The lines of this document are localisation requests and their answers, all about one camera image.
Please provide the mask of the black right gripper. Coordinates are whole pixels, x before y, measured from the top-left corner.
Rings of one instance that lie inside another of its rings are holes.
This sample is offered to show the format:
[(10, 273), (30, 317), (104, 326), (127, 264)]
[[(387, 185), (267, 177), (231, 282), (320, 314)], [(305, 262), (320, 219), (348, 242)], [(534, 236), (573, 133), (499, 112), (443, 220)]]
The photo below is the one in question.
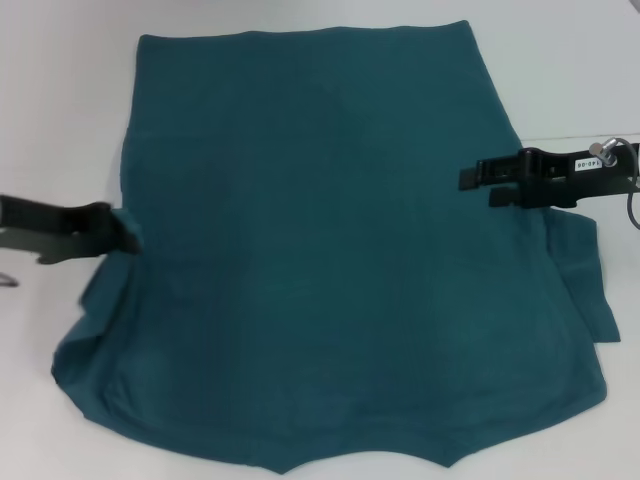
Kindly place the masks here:
[(587, 150), (554, 154), (527, 148), (519, 155), (479, 160), (459, 173), (458, 190), (468, 191), (485, 186), (513, 184), (516, 188), (499, 187), (490, 191), (491, 208), (542, 207), (574, 208), (586, 198), (640, 192), (633, 181), (640, 144), (613, 148), (616, 163), (604, 165)]

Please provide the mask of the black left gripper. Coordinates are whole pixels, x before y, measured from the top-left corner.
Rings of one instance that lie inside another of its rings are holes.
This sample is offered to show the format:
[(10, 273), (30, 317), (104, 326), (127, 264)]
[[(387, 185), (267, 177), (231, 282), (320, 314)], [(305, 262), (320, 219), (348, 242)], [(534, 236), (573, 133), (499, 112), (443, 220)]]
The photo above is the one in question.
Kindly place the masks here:
[(0, 248), (33, 253), (40, 264), (142, 251), (128, 231), (114, 233), (112, 205), (62, 207), (0, 195)]

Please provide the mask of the blue t-shirt with white print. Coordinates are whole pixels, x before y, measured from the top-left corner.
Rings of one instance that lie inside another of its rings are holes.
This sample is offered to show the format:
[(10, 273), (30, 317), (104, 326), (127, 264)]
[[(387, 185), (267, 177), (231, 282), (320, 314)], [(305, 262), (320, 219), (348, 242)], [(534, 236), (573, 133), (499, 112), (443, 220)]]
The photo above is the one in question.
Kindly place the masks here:
[(520, 146), (465, 21), (141, 37), (113, 252), (52, 374), (155, 447), (442, 466), (602, 402), (593, 220), (492, 208)]

